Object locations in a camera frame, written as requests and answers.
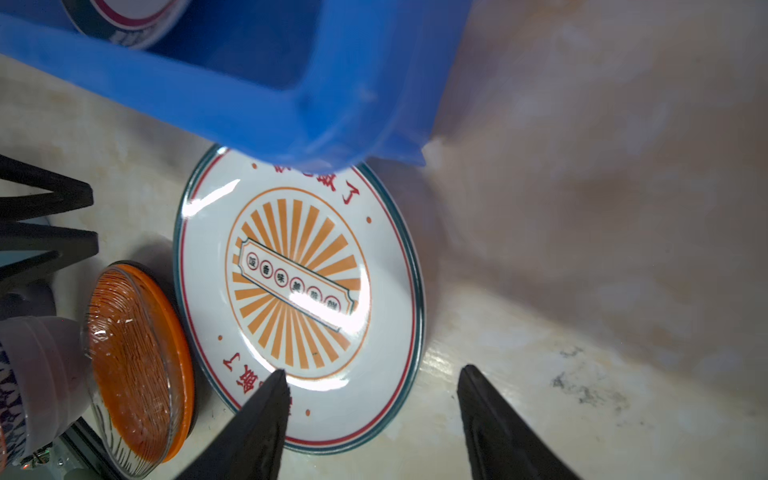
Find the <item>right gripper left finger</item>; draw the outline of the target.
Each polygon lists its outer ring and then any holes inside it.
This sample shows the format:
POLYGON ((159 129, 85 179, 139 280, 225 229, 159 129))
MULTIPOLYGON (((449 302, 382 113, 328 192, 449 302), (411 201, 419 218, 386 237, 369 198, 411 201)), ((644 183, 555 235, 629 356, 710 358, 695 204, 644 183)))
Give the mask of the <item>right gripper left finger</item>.
POLYGON ((276 370, 180 479, 276 479, 286 440, 290 389, 276 370))

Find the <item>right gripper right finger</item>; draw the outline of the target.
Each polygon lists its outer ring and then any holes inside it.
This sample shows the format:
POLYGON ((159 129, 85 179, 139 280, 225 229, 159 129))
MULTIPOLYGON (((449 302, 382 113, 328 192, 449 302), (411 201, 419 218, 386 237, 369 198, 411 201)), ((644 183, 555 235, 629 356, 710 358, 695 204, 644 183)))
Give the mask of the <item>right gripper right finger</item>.
POLYGON ((576 479, 474 365, 462 368, 457 395, 474 479, 576 479))

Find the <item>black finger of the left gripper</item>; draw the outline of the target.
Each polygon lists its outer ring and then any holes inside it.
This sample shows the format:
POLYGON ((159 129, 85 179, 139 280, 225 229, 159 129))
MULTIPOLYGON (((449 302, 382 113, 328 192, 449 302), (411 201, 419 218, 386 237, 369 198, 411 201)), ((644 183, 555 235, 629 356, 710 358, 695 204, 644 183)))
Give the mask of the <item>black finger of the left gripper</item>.
POLYGON ((34 222, 92 206, 94 197, 89 184, 5 155, 1 157, 1 178, 40 190, 37 194, 1 199, 1 251, 34 253, 1 266, 3 294, 98 254, 96 232, 34 222))

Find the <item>clear ribbed glass plate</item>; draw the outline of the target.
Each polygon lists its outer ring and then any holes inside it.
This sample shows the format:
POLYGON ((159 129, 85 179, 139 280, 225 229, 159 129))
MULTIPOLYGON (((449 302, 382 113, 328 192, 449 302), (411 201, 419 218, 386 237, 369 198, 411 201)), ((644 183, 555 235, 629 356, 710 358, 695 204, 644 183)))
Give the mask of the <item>clear ribbed glass plate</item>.
POLYGON ((118 471, 144 479, 173 459, 195 418, 195 372, 167 287, 143 265, 115 262, 91 294, 82 346, 102 442, 118 471))

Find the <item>green rimmed white plate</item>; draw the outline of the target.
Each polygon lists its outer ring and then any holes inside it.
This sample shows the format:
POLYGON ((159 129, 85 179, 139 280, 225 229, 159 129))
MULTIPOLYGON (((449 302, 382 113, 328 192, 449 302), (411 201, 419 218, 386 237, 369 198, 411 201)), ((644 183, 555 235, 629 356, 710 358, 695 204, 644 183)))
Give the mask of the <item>green rimmed white plate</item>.
POLYGON ((63 0, 68 18, 82 34, 145 50, 162 40, 190 0, 63 0))

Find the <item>sunburst pattern white plate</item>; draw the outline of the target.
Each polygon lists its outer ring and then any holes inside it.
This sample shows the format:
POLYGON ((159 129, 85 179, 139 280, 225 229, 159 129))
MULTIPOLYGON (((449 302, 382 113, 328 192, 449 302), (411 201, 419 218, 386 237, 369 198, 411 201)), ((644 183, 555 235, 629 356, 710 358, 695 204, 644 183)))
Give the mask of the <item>sunburst pattern white plate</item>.
POLYGON ((317 175, 211 147, 180 201, 174 276, 192 347, 231 410, 285 373, 289 449, 355 449, 405 403, 424 350, 423 275, 369 166, 317 175))

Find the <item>blue plastic bin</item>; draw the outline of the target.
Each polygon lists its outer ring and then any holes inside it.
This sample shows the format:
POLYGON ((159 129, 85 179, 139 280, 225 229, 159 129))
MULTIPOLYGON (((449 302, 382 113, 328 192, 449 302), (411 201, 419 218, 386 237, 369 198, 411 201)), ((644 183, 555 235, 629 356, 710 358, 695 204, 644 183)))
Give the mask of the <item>blue plastic bin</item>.
POLYGON ((62 1, 5 1, 1 51, 256 159, 330 173, 423 165, 468 1, 191 1, 145 50, 80 33, 62 1))

